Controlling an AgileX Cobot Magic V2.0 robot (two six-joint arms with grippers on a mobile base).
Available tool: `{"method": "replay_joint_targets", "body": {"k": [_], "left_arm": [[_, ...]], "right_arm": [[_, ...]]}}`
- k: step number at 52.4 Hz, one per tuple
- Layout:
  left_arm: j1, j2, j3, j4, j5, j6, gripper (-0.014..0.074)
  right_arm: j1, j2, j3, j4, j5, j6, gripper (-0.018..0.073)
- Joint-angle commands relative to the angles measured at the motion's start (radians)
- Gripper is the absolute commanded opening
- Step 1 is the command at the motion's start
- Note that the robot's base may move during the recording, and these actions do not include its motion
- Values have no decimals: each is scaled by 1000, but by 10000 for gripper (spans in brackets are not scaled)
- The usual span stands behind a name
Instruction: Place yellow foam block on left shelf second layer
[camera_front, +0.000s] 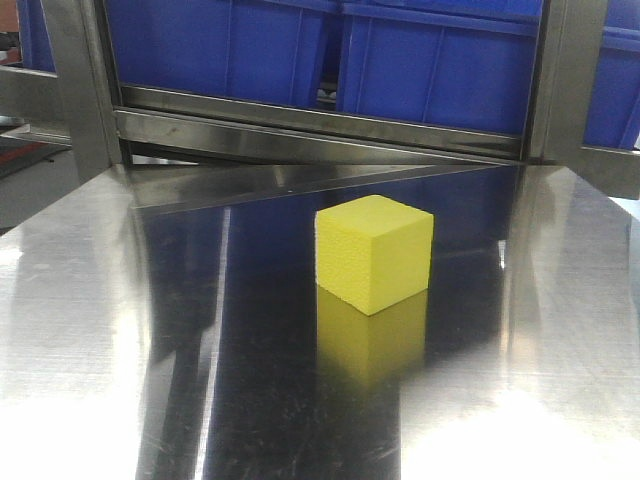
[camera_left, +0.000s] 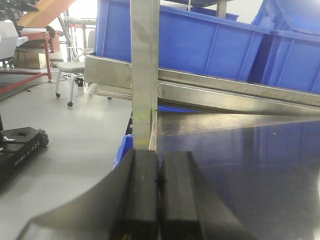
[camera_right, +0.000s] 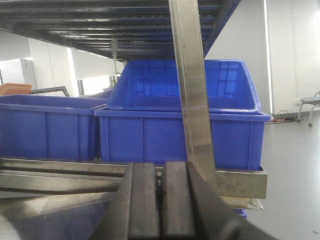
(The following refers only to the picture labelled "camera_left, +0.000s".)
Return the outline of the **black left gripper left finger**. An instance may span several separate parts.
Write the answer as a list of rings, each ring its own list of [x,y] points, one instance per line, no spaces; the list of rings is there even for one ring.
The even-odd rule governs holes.
[[[155,240],[158,158],[130,149],[117,167],[75,199],[29,220],[24,240]]]

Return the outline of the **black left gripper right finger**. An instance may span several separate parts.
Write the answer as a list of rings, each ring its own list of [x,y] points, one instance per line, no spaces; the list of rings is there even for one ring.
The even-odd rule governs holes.
[[[161,170],[163,240],[254,240],[201,173],[190,151],[170,151]]]

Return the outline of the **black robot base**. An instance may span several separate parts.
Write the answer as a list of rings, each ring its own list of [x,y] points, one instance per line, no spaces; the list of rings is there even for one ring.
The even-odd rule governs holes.
[[[48,145],[43,129],[22,127],[0,131],[0,186],[3,187],[36,151]]]

